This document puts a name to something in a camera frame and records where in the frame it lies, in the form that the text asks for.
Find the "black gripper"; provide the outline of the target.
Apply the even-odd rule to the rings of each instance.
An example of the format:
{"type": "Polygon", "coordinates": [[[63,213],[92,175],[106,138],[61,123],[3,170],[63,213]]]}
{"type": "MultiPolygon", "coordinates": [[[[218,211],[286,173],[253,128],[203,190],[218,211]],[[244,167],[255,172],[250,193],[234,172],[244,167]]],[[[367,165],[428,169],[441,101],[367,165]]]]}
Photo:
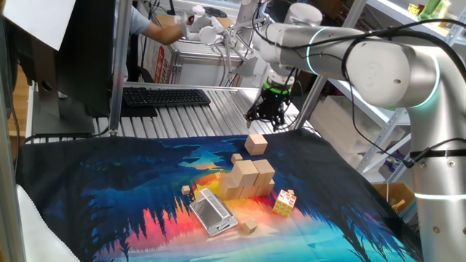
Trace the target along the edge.
{"type": "Polygon", "coordinates": [[[284,106],[289,102],[289,94],[262,90],[258,102],[255,102],[244,115],[246,127],[250,128],[254,121],[264,119],[271,122],[274,131],[279,130],[285,124],[284,106]]]}

